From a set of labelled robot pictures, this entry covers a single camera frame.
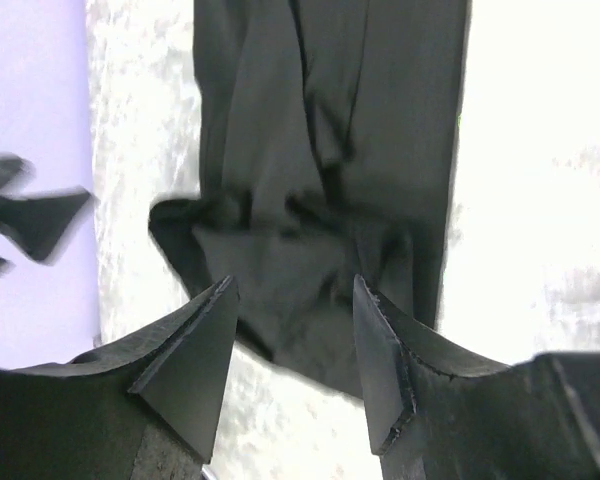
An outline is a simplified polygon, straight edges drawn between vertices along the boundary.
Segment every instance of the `black fabric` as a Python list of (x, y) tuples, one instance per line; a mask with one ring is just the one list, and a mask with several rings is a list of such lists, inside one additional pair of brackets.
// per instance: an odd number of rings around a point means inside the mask
[(236, 276), (239, 338), (276, 364), (361, 396), (356, 273), (434, 325), (466, 14), (196, 0), (202, 196), (150, 230), (190, 294)]

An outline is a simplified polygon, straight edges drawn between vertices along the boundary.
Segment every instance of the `black object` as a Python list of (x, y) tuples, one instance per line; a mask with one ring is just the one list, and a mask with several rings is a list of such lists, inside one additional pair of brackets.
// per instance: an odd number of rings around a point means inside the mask
[(263, 357), (360, 396), (356, 273), (434, 325), (466, 18), (466, 0), (195, 2), (202, 197), (158, 203), (150, 231), (191, 295), (236, 276)]
[(0, 480), (193, 480), (215, 439), (237, 321), (225, 279), (66, 365), (0, 370)]
[[(0, 234), (10, 238), (30, 259), (49, 263), (52, 255), (91, 194), (75, 189), (53, 196), (15, 198), (2, 190), (26, 178), (31, 166), (20, 157), (0, 155)], [(8, 262), (0, 258), (0, 271)]]
[(600, 353), (508, 367), (446, 340), (360, 277), (353, 316), (385, 480), (600, 480)]

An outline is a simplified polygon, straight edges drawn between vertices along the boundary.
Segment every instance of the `purple surface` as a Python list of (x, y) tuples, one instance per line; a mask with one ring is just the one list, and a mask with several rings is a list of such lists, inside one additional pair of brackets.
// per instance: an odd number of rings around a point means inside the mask
[[(31, 161), (22, 191), (92, 188), (84, 0), (0, 0), (0, 152)], [(99, 333), (93, 216), (49, 267), (0, 237), (0, 367), (65, 362)]]

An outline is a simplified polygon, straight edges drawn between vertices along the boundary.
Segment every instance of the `marble floor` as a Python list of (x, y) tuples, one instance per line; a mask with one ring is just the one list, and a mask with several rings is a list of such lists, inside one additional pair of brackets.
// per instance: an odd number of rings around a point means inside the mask
[[(474, 0), (443, 334), (515, 363), (600, 349), (600, 0)], [(87, 0), (102, 339), (185, 301), (147, 235), (198, 191), (191, 0)], [(145, 292), (151, 291), (150, 299)], [(219, 479), (374, 479), (361, 405), (235, 349)]]

